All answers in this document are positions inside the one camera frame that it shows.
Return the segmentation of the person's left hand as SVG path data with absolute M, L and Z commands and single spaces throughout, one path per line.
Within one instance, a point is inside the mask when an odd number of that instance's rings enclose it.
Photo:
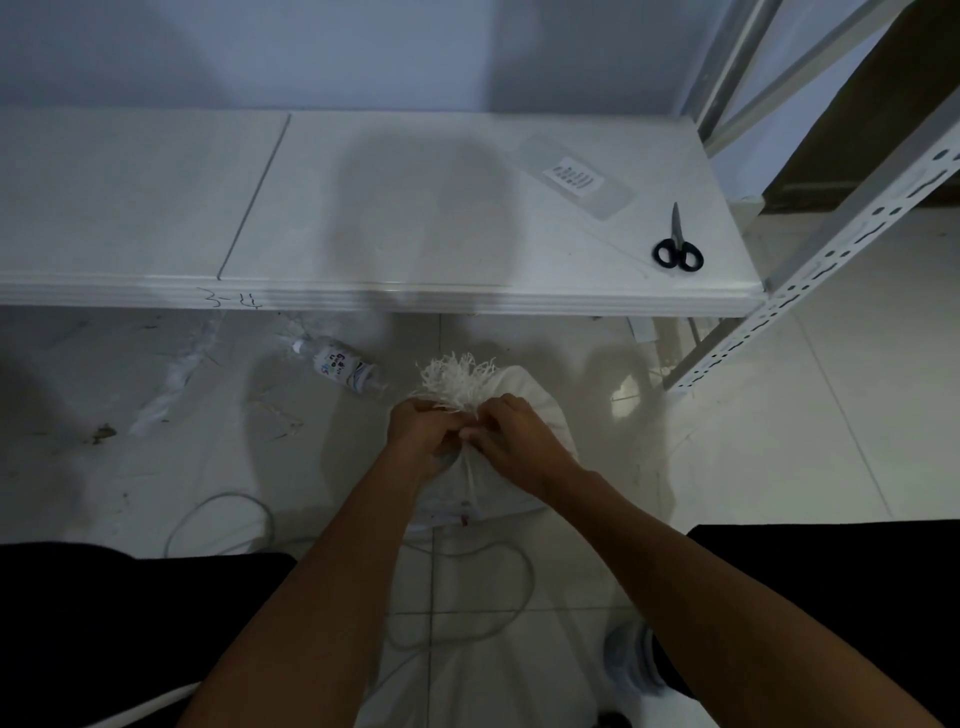
M 434 401 L 410 397 L 390 411 L 383 458 L 397 477 L 422 486 L 442 468 L 442 460 L 460 449 L 460 431 L 474 416 Z

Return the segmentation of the person's right hand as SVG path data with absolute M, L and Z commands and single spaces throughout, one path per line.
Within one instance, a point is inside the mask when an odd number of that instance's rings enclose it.
M 549 506 L 554 487 L 583 470 L 533 406 L 514 394 L 484 401 L 459 436 L 512 485 Z

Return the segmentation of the white woven sack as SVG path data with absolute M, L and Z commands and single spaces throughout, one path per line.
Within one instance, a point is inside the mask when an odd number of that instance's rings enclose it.
M 514 395 L 534 409 L 558 442 L 577 456 L 567 419 L 556 399 L 520 366 L 499 369 L 493 360 L 477 362 L 469 354 L 445 355 L 420 372 L 414 396 L 445 409 L 474 414 L 488 399 Z M 440 460 L 438 473 L 421 488 L 406 533 L 469 526 L 545 508 L 499 474 L 476 450 L 463 445 Z

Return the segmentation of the person's right forearm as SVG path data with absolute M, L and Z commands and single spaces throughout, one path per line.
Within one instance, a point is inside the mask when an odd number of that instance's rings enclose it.
M 577 464 L 534 494 L 599 554 L 721 728 L 944 728 L 831 630 Z

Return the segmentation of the person's left forearm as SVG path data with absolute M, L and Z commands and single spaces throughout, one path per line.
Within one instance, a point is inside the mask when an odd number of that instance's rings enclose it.
M 175 728 L 354 728 L 430 454 L 389 447 L 201 682 Z

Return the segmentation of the clear plastic bottle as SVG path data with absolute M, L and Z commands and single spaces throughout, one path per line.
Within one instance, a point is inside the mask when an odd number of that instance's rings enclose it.
M 302 337 L 292 352 L 308 359 L 321 377 L 357 395 L 381 396 L 387 389 L 381 368 L 365 354 L 330 337 Z

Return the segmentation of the grey shoe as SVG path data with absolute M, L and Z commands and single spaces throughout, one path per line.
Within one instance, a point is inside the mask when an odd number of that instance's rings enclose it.
M 614 627 L 603 645 L 606 675 L 618 691 L 634 697 L 661 697 L 667 685 L 653 655 L 653 632 L 640 616 Z

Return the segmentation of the person's left leg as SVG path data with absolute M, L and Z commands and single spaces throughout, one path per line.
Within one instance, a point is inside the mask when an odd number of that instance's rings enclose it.
M 0 728 L 87 728 L 203 681 L 296 564 L 0 544 Z

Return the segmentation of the person's leg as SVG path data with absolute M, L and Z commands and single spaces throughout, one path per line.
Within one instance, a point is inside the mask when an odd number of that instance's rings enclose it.
M 203 681 L 296 564 L 0 544 L 0 728 L 87 728 Z
M 960 728 L 960 519 L 698 525 L 687 536 Z

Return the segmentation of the person's right leg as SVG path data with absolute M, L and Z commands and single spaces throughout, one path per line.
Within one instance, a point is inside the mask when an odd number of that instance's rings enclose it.
M 960 519 L 698 525 L 687 536 L 960 728 Z

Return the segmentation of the white pipe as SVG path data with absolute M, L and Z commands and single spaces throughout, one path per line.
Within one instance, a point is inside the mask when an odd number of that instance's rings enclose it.
M 132 708 L 89 724 L 84 728 L 128 728 L 132 724 L 142 721 L 175 703 L 191 698 L 199 685 L 200 683 L 197 682 L 177 687 Z

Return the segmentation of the brown wooden door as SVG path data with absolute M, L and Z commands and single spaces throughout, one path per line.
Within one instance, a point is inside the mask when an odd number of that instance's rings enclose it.
M 763 214 L 834 211 L 960 89 L 960 0 L 894 20 L 763 193 Z

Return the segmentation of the black handled scissors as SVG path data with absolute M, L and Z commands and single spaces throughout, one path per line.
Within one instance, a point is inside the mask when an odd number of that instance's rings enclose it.
M 660 240 L 651 250 L 654 264 L 662 270 L 695 274 L 705 265 L 705 257 L 695 244 L 685 237 L 679 203 L 671 210 L 669 237 Z

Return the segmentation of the white perforated metal rack post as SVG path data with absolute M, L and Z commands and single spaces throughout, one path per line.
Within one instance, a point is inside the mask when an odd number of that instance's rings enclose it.
M 768 334 L 818 287 L 960 171 L 960 96 L 943 101 L 762 280 L 744 313 L 718 322 L 662 377 L 658 393 L 688 393 Z

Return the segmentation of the white metal rack frame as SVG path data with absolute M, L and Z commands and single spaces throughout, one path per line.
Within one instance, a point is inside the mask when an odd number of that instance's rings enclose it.
M 734 0 L 683 103 L 709 159 L 771 116 L 915 0 L 864 0 L 851 14 L 726 118 L 786 0 Z

